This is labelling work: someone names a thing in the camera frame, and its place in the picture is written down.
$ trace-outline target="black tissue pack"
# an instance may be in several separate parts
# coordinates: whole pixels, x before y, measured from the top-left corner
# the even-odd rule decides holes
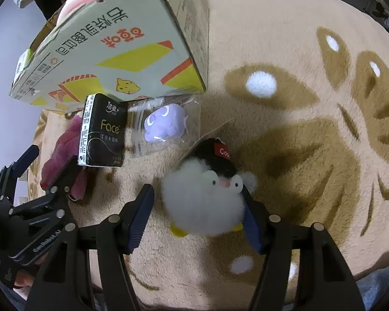
[[[122,166],[127,123],[125,104],[120,104],[104,94],[87,96],[82,117],[78,165]]]

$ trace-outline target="pink cloth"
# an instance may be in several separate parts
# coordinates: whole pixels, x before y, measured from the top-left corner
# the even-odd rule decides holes
[[[42,168],[42,180],[40,181],[42,189],[48,188],[49,185],[56,180],[59,172],[63,169],[67,162],[73,156],[78,155],[81,123],[82,118],[74,116],[65,133],[63,133],[56,142],[52,156],[45,162]],[[85,169],[83,169],[79,173],[71,189],[71,196],[75,199],[82,199],[85,194],[86,186],[87,173]]]

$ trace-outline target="finger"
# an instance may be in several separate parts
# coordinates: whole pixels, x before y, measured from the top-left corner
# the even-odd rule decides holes
[[[13,288],[13,291],[17,293],[25,301],[27,301],[27,297],[29,296],[29,292],[30,292],[30,287],[26,286],[19,289]]]
[[[15,285],[17,287],[25,287],[25,286],[32,286],[33,284],[33,277],[29,275],[27,272],[19,271],[16,274],[16,280]]]
[[[46,253],[46,254],[43,255],[41,258],[39,258],[39,259],[35,262],[35,264],[37,264],[37,265],[42,264],[42,263],[45,261],[46,256],[48,256],[48,253]]]

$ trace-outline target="pink beak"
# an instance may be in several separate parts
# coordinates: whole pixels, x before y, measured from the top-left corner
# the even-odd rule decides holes
[[[223,188],[228,188],[231,186],[231,182],[226,179],[219,179],[219,185],[221,185]]]

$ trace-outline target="penguin eye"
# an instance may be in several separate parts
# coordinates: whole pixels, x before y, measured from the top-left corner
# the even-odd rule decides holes
[[[232,179],[231,179],[231,190],[234,191],[235,193],[241,193],[242,189],[244,187],[244,182],[242,181],[242,178],[235,174]]]
[[[202,179],[205,183],[211,183],[212,185],[216,185],[219,181],[218,174],[214,171],[206,171],[202,173]]]

